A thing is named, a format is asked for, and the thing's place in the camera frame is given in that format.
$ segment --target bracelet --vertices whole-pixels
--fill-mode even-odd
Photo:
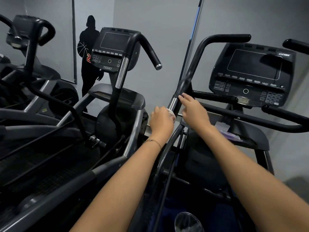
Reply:
[[[146,143],[146,142],[156,142],[158,145],[159,145],[159,147],[160,147],[160,149],[162,149],[162,147],[161,147],[161,145],[156,141],[156,140],[154,140],[154,139],[148,139],[148,140],[146,140],[146,141],[144,141],[144,143]]]

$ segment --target console screen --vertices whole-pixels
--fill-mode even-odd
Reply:
[[[106,32],[102,39],[101,48],[111,51],[125,51],[129,35]]]
[[[237,73],[278,80],[281,66],[281,57],[236,49],[227,69]]]

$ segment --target cybex logo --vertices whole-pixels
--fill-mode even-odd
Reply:
[[[111,67],[106,67],[106,66],[103,66],[104,69],[107,69],[107,70],[111,70],[112,68]]]
[[[281,56],[290,56],[290,54],[285,54],[285,53],[279,53],[279,55],[281,55]]]

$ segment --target forearm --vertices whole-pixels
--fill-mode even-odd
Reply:
[[[309,206],[214,126],[198,132],[214,153],[237,197],[261,231],[309,231]]]
[[[126,231],[159,152],[156,142],[144,143],[105,184],[71,232]]]

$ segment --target exercise machine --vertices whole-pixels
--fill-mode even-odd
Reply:
[[[251,36],[246,34],[205,38],[197,47],[186,76],[179,81],[168,108],[176,115],[179,113],[178,96],[183,92],[194,98],[227,103],[226,109],[201,104],[209,112],[212,125],[233,144],[253,149],[257,163],[274,174],[268,139],[251,124],[288,133],[309,131],[309,118],[279,108],[286,102],[293,80],[296,53],[291,50],[309,54],[309,45],[288,39],[283,43],[284,48],[275,48],[247,43],[250,39]],[[216,42],[227,44],[211,74],[209,89],[213,93],[195,91],[191,80],[203,51],[207,45]],[[244,108],[252,107],[261,107],[263,112],[296,125],[244,114]],[[212,216],[219,208],[224,223],[222,218]],[[256,230],[213,153],[184,120],[159,156],[129,231],[154,232],[159,228],[162,230],[163,224],[172,230],[177,214],[171,211],[194,214],[205,231]]]
[[[55,226],[59,223],[55,223],[55,216],[61,214],[59,222],[65,220],[68,223],[64,224],[70,225],[75,218],[72,208],[84,209],[95,196],[94,188],[104,185],[135,152],[139,137],[144,136],[148,120],[144,109],[145,99],[141,94],[123,88],[127,71],[136,65],[140,46],[157,70],[162,65],[140,32],[103,28],[91,58],[104,58],[105,61],[92,62],[108,72],[111,72],[110,68],[104,67],[108,66],[106,64],[110,60],[121,61],[119,67],[117,64],[111,72],[114,74],[115,85],[95,85],[72,107],[34,88],[28,81],[33,77],[37,45],[44,45],[54,37],[54,27],[36,17],[18,15],[16,18],[31,26],[26,62],[20,70],[25,86],[34,95],[58,103],[69,112],[55,126],[1,127],[4,132],[0,144],[16,140],[24,141],[25,144],[3,152],[0,157],[0,166],[8,163],[2,168],[0,177],[0,214],[3,215],[0,231],[57,231]],[[48,32],[40,36],[43,27]],[[109,33],[114,34],[113,38],[105,38]],[[119,46],[115,50],[121,51],[121,55],[102,52],[102,48],[112,48],[114,45]],[[89,128],[84,125],[85,117],[80,114],[95,98],[108,101],[109,105],[103,108],[97,118],[93,117],[92,127]],[[18,170],[11,167],[16,163],[20,165]],[[73,201],[71,207],[63,206],[68,201]]]
[[[25,25],[20,18],[15,18],[11,21],[3,15],[0,15],[0,21],[10,27],[6,43],[14,49],[20,50],[26,57],[30,26]],[[13,31],[18,31],[19,36],[16,37]],[[23,84],[23,75],[20,73],[24,65],[16,66],[11,64],[9,60],[3,60],[3,58],[1,64],[0,84],[6,87],[10,94],[9,97],[3,97],[5,102],[2,102],[0,109],[1,124],[19,125],[29,124],[29,122],[36,123],[37,116],[30,116],[29,114],[43,114],[46,116],[46,122],[42,124],[54,125],[67,113],[67,110],[59,108],[56,103],[48,102],[29,92]],[[33,75],[31,82],[36,89],[40,89],[43,93],[50,94],[72,106],[78,102],[79,98],[74,86],[69,82],[61,80],[60,74],[56,70],[42,65],[37,57],[34,61]]]

